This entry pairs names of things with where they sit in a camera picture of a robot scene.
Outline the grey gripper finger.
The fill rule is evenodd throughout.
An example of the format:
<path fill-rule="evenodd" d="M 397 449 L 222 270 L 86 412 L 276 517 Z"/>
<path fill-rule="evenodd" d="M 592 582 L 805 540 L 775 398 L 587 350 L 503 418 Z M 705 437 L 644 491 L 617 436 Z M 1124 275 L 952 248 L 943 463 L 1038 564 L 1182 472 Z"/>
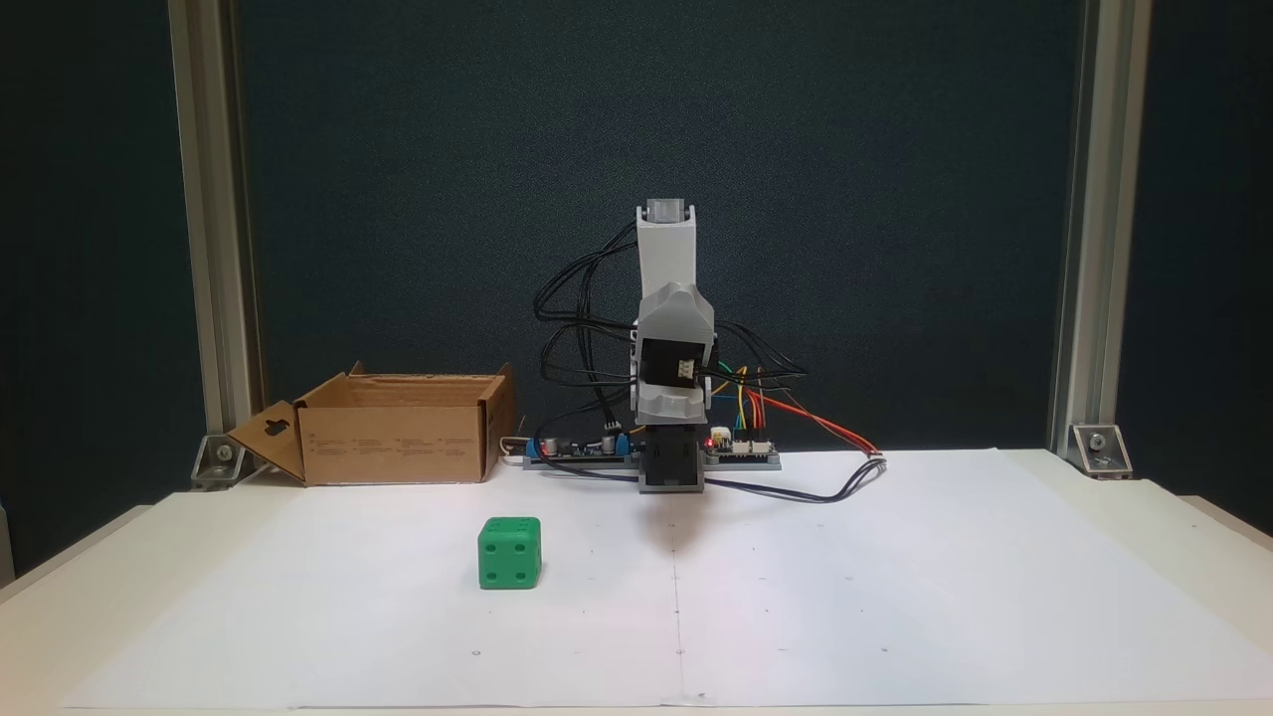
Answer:
<path fill-rule="evenodd" d="M 705 426 L 708 408 L 704 387 L 636 385 L 636 426 Z"/>

